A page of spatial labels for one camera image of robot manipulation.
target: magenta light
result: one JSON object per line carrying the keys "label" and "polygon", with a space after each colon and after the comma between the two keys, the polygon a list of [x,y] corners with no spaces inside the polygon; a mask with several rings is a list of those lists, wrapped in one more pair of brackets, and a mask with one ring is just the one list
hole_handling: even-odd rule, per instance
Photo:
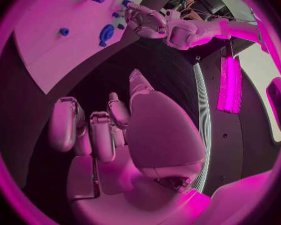
{"label": "magenta light", "polygon": [[238,114],[242,100],[242,70],[238,57],[221,58],[220,87],[217,109]]}

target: robotic arm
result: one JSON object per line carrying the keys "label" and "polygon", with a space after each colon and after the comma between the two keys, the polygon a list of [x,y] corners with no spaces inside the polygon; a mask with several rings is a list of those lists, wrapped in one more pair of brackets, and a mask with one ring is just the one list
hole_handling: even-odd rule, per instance
{"label": "robotic arm", "polygon": [[141,37],[161,39],[166,45],[178,50],[188,50],[208,43],[212,38],[237,37],[261,44],[265,47],[257,25],[247,22],[229,21],[224,18],[213,21],[183,20],[180,12],[167,10],[160,13],[133,2],[127,4],[125,19],[128,26]]}

